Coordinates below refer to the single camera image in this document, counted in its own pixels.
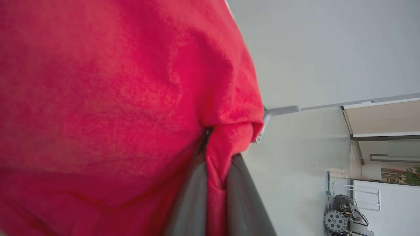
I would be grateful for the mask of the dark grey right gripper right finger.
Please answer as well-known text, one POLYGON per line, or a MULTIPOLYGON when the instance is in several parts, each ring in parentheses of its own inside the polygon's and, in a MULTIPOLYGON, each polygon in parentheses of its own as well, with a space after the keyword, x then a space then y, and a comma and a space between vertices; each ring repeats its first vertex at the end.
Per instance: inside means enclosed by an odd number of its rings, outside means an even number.
POLYGON ((227 176, 230 236, 275 236, 276 232, 240 153, 232 157, 227 176))

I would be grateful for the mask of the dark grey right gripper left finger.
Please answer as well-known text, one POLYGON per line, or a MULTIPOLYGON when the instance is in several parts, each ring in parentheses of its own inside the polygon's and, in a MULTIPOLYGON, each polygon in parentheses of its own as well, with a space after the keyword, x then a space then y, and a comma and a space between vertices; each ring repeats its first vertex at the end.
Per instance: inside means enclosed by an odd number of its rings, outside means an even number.
POLYGON ((207 209, 206 151, 212 128, 203 130, 182 187, 164 221, 161 236, 205 236, 207 209))

